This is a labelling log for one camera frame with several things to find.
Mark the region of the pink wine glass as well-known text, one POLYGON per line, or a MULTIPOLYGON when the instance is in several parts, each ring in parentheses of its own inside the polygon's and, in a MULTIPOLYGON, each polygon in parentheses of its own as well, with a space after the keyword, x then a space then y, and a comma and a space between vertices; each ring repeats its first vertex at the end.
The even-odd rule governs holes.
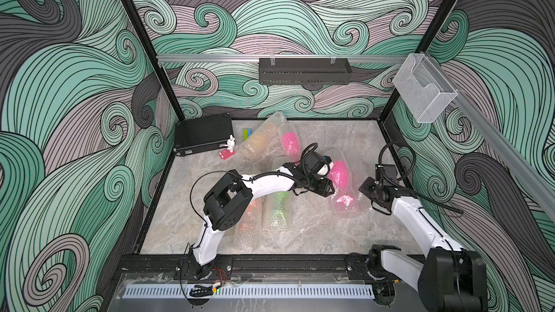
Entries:
POLYGON ((358 216, 360 214, 358 193, 353 189, 348 163, 345 160, 335 161, 328 178, 335 188, 335 193, 330 197, 333 212, 340 218, 358 216))
POLYGON ((284 154, 291 160, 297 161, 301 157, 301 145, 300 140, 296 132, 285 133, 281 137, 281 145, 284 154))

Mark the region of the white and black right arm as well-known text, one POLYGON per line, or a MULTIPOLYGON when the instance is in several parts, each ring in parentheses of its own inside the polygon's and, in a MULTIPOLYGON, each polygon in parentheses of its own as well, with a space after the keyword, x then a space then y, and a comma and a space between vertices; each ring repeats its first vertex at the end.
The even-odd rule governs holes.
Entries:
POLYGON ((368 177, 359 191, 378 211, 399 219, 420 246, 418 261, 389 245, 374 245, 367 267, 373 278, 390 275, 411 286, 428 311, 486 311, 486 263, 476 251, 454 240, 402 186, 368 177))

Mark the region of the clear bubble wrap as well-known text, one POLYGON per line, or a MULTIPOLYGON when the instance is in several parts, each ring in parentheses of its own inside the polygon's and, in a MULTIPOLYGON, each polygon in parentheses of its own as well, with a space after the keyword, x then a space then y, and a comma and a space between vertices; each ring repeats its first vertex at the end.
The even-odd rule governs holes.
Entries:
POLYGON ((356 153, 339 147, 326 150, 325 155, 332 160, 328 174, 335 188, 335 193, 328 197, 331 210, 339 218, 357 218, 369 206, 369 201, 359 191, 368 176, 367 165, 356 153))
POLYGON ((295 126, 286 121, 278 127, 277 132, 284 156, 289 162, 299 163, 302 148, 295 126))

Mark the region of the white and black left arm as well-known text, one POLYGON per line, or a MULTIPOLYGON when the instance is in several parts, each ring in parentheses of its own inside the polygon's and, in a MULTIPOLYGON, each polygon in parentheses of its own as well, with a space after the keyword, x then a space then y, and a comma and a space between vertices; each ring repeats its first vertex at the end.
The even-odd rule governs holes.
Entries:
POLYGON ((306 189, 319 196, 335 193, 328 178, 334 163, 328 156, 316 163, 285 163, 279 169, 257 175, 229 170, 203 198, 203 228, 192 254, 203 267, 215 259, 224 233, 234 227, 251 202, 277 192, 306 189))

